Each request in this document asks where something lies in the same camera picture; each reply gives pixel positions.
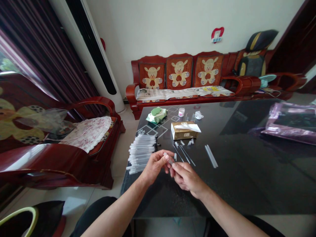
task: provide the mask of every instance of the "cardboard box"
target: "cardboard box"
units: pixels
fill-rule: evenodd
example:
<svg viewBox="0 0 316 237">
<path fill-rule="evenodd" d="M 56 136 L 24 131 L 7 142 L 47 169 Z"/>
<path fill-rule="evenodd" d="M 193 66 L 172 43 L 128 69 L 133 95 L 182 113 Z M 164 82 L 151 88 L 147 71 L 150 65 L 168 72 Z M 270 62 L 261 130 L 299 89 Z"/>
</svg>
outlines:
<svg viewBox="0 0 316 237">
<path fill-rule="evenodd" d="M 171 123 L 171 133 L 174 140 L 182 140 L 182 139 L 192 139 L 197 138 L 198 132 L 189 130 L 189 129 L 177 129 L 174 128 L 176 125 L 181 124 L 195 124 L 194 122 L 173 122 Z"/>
</svg>

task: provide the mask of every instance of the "hand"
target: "hand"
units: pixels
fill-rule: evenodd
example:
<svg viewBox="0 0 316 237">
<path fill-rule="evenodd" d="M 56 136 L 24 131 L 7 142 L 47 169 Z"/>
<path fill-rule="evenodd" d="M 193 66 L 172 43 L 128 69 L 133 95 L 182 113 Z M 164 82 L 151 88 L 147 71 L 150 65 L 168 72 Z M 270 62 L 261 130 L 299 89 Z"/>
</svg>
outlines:
<svg viewBox="0 0 316 237">
<path fill-rule="evenodd" d="M 181 189 L 190 191 L 197 199 L 200 199 L 201 194 L 209 189 L 189 163 L 173 163 L 172 168 L 170 169 L 170 175 L 171 177 L 174 177 L 174 180 Z"/>
<path fill-rule="evenodd" d="M 148 185 L 152 185 L 162 168 L 165 169 L 166 173 L 169 173 L 171 165 L 168 160 L 171 159 L 174 162 L 171 156 L 174 156 L 174 153 L 168 150 L 160 150 L 152 153 L 144 171 L 139 176 L 139 178 L 147 182 Z"/>
</svg>

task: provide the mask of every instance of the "dark red curtain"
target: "dark red curtain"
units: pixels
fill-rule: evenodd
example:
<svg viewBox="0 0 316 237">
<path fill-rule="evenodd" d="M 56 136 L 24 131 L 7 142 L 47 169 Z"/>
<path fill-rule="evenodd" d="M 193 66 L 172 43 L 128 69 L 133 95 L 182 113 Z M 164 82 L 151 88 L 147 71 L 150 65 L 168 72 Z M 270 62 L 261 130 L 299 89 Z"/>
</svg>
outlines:
<svg viewBox="0 0 316 237">
<path fill-rule="evenodd" d="M 0 36 L 31 68 L 42 85 L 65 103 L 99 96 L 47 0 L 1 0 Z M 88 108 L 103 114 L 98 106 Z"/>
</svg>

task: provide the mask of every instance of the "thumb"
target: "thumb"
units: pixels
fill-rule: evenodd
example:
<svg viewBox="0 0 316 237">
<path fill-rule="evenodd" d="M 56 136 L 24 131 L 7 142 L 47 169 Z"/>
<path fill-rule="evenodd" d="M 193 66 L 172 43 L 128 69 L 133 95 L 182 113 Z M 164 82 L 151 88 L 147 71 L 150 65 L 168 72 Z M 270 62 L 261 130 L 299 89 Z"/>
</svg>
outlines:
<svg viewBox="0 0 316 237">
<path fill-rule="evenodd" d="M 184 169 L 181 165 L 177 164 L 176 162 L 172 164 L 172 168 L 182 177 L 186 175 L 188 172 L 186 169 Z"/>
<path fill-rule="evenodd" d="M 160 167 L 163 167 L 164 164 L 166 164 L 169 159 L 170 159 L 170 156 L 169 155 L 165 155 L 159 161 L 157 161 L 157 163 L 159 164 Z"/>
</svg>

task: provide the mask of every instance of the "bundle of plastic tubes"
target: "bundle of plastic tubes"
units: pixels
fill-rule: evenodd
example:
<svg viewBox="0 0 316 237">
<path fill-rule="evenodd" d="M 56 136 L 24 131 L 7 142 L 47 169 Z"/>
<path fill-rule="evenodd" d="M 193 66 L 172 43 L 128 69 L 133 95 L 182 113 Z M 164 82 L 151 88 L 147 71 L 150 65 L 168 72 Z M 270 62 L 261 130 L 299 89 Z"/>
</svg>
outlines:
<svg viewBox="0 0 316 237">
<path fill-rule="evenodd" d="M 126 170 L 129 170 L 129 174 L 143 171 L 150 155 L 157 151 L 157 136 L 138 135 L 128 151 L 128 161 L 131 166 L 127 166 Z"/>
</svg>

